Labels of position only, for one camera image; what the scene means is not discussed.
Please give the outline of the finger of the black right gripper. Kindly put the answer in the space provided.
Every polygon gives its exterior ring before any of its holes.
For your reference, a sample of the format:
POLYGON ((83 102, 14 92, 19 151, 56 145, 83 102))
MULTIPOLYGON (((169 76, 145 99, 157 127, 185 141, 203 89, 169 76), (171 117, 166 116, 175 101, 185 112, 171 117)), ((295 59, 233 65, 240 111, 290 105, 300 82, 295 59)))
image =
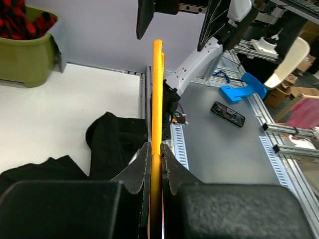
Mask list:
POLYGON ((200 52, 212 37, 221 41, 225 32, 231 0, 209 0, 202 25, 197 51, 200 52))
POLYGON ((154 0, 138 0, 136 37, 141 40, 155 12, 154 0))

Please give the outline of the green plastic basket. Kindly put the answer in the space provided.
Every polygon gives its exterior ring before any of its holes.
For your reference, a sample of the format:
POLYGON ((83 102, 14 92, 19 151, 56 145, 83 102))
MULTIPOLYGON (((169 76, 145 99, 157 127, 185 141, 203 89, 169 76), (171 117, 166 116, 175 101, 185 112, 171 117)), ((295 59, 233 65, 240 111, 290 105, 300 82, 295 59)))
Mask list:
MULTIPOLYGON (((45 12, 27 6, 26 9, 32 21, 45 12)), ((53 37, 47 32, 43 37, 32 40, 0 37, 0 78, 23 83, 27 87, 37 87, 46 81, 54 68, 57 52, 53 37)))

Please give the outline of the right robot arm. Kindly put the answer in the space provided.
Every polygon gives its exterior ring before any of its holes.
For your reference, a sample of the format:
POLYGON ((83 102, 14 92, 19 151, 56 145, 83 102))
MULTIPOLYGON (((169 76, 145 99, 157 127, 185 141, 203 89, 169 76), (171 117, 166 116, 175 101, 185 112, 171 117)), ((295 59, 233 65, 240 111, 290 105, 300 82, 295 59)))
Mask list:
POLYGON ((170 75, 163 77, 162 139, 168 140, 173 113, 190 81, 224 51, 232 49, 256 18, 258 10, 250 0, 140 0, 136 36, 141 39, 154 13, 203 13, 205 19, 198 45, 170 75))

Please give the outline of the yellow hanger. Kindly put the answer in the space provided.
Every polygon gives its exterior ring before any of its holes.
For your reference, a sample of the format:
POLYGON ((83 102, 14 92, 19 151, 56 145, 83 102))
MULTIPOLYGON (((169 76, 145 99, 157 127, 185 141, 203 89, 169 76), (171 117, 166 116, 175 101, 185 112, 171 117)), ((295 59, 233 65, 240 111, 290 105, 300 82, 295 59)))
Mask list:
POLYGON ((164 58, 163 41, 153 41, 153 74, 152 74, 152 124, 151 124, 151 172, 149 195, 149 238, 162 238, 163 204, 162 204, 162 108, 164 58))

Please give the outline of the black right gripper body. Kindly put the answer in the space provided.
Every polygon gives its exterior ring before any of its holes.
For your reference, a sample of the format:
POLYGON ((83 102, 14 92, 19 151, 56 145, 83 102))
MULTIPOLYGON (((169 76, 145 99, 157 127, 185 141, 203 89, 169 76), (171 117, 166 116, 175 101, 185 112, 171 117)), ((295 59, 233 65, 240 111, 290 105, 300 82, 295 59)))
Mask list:
POLYGON ((179 12, 205 13, 208 0, 155 0, 155 12, 177 15, 179 12))

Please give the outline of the cardboard boxes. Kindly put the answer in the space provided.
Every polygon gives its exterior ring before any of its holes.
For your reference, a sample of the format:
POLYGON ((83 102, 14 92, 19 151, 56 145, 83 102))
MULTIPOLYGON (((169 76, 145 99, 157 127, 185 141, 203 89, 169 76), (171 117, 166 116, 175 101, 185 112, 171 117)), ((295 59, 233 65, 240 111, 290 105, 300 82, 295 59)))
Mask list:
POLYGON ((264 103, 272 109, 276 108, 285 98, 292 94, 299 76, 319 62, 319 26, 309 21, 298 37, 309 44, 309 54, 281 84, 276 88, 269 89, 270 91, 265 97, 264 103))

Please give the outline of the red black plaid shirt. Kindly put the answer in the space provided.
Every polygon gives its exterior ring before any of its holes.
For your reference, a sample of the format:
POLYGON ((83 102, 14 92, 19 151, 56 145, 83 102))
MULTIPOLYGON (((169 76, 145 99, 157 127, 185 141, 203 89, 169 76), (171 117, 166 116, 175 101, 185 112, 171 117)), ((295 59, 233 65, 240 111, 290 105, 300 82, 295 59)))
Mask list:
POLYGON ((13 40, 32 40, 43 37, 57 22, 50 13, 43 12, 35 20, 27 16, 25 1, 0 2, 0 36, 13 40))

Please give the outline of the blue plastic part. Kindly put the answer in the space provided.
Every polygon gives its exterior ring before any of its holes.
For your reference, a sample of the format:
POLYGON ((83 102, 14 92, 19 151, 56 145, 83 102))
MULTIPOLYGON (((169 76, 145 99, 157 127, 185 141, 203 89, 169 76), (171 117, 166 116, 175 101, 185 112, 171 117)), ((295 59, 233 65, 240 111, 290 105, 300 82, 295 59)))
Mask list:
POLYGON ((246 83, 246 86, 239 88, 232 88, 225 85, 219 88, 222 95, 232 104, 238 103, 242 98, 248 97, 257 93, 261 99, 267 94, 266 87, 252 74, 246 72, 241 80, 246 83))

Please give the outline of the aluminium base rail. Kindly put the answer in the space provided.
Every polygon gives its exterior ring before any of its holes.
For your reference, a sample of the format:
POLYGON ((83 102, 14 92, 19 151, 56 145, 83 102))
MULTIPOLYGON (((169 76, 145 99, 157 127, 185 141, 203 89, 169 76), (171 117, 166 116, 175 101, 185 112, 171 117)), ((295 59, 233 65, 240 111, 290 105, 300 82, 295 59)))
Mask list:
POLYGON ((129 75, 138 76, 139 82, 139 117, 145 120, 149 119, 150 116, 150 95, 151 95, 151 66, 146 66, 143 72, 129 71, 126 70, 125 73, 129 75))

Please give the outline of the cream plastic chair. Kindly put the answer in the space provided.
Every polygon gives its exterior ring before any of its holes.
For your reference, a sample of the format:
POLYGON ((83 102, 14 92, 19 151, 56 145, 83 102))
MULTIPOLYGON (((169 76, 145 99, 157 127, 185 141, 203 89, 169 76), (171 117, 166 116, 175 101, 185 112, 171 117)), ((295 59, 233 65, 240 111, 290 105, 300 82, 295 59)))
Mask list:
POLYGON ((287 52, 285 58, 277 66, 272 75, 263 83, 269 90, 281 84, 308 56, 309 44, 302 38, 297 37, 287 52))

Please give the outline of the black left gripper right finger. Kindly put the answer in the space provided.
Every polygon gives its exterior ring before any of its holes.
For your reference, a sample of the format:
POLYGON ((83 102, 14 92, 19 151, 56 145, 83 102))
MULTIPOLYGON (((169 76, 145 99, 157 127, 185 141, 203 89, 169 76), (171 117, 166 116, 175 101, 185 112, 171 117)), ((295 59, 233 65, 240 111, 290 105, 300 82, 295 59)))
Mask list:
POLYGON ((312 239, 302 207, 287 188, 208 184, 161 146, 167 239, 312 239))

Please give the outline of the black smartphone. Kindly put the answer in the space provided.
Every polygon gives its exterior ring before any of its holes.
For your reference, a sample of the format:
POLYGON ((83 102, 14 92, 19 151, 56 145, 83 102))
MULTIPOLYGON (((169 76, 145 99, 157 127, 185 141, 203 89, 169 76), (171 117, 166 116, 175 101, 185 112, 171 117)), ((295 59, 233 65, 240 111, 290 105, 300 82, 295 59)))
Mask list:
POLYGON ((226 121, 236 125, 237 127, 243 127, 245 123, 245 117, 236 112, 235 110, 229 108, 228 106, 215 101, 211 107, 211 112, 218 115, 219 117, 225 119, 226 121))

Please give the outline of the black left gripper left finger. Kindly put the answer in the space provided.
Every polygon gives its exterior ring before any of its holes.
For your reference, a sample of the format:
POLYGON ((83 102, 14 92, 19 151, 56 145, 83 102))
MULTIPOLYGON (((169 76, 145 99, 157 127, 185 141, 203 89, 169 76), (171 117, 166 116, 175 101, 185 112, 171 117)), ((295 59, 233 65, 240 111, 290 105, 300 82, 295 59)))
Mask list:
POLYGON ((0 199, 3 239, 145 239, 151 145, 110 181, 21 181, 0 199))

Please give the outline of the grey button shirt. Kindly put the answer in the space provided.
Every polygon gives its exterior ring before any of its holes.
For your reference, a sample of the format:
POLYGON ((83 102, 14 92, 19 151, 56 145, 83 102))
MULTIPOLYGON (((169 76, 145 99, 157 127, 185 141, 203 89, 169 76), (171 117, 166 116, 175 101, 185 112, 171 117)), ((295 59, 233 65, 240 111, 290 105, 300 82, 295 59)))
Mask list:
POLYGON ((58 18, 56 23, 47 31, 52 37, 57 46, 57 62, 61 73, 64 72, 69 60, 68 34, 65 24, 61 18, 58 18))

